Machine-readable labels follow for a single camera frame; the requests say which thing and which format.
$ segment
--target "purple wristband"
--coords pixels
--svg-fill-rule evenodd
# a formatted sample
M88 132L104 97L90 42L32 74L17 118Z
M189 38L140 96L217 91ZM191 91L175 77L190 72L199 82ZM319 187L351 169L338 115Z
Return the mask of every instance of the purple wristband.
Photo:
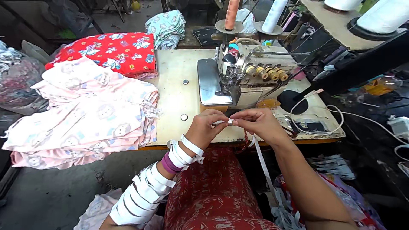
M177 174L178 172L180 172L182 170L182 168L178 168L176 167L172 161L169 159L169 152L167 152L165 154L165 156L163 156L162 160L160 161L162 162L163 168L171 174Z
M164 156L166 163L168 164L169 168L173 171L180 172L183 168L178 168L176 165L171 161L169 158L169 152L167 152Z

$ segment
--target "red cartoon print fabric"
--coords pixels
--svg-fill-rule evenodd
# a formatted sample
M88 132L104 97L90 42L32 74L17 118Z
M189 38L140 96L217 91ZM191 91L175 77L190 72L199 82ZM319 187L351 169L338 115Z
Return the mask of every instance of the red cartoon print fabric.
M207 148L203 164L176 175L164 229L280 230L262 219L256 198L232 148Z
M142 73L156 72L153 46L153 34L147 33L88 36L61 49L56 58L45 65L45 69L51 69L56 62L72 61L86 56L100 66L135 78Z

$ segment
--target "black cloth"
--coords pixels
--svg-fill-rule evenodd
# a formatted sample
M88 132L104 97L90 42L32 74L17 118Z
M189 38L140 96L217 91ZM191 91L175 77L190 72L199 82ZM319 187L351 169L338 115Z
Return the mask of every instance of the black cloth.
M211 34L219 33L216 28L194 29L192 32L201 45L220 45L222 43L211 38Z

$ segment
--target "overlock sewing machine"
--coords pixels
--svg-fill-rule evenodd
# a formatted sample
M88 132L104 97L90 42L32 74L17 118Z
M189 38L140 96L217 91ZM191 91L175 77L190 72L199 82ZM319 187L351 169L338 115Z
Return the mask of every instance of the overlock sewing machine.
M222 44L212 59L197 62L201 110L254 108L277 98L297 63L279 46Z

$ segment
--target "metal screw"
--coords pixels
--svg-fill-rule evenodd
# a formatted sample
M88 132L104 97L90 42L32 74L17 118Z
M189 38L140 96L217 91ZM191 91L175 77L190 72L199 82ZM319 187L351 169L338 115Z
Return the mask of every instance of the metal screw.
M182 120L182 121L186 121L187 120L187 115L186 114L182 114L181 116L180 116L180 119Z

